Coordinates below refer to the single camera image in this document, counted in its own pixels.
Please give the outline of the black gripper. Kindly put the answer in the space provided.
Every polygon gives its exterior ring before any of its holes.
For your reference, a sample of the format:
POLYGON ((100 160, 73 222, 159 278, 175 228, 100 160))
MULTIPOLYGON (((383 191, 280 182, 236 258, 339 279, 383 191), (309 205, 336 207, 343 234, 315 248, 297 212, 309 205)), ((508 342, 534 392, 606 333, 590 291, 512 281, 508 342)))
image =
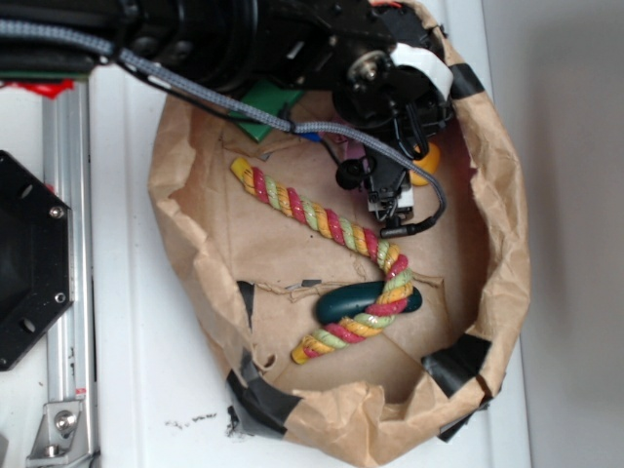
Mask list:
POLYGON ((386 2, 372 11, 396 45, 389 52, 367 53, 350 66, 345 88, 333 94, 334 108, 352 127, 390 136, 409 157, 422 159, 430 152, 428 138, 451 117, 453 74, 443 47, 414 8, 386 2))

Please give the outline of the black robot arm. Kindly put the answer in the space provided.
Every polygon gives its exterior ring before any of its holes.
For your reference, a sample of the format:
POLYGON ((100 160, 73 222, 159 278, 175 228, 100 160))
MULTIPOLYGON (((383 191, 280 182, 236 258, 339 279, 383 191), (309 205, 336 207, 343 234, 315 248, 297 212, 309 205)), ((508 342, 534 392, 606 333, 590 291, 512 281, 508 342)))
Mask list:
POLYGON ((414 10, 367 1, 5 1, 1 77, 59 83, 123 51, 221 93, 259 79, 328 91, 338 115, 385 141, 424 143, 452 115, 453 76, 414 10))

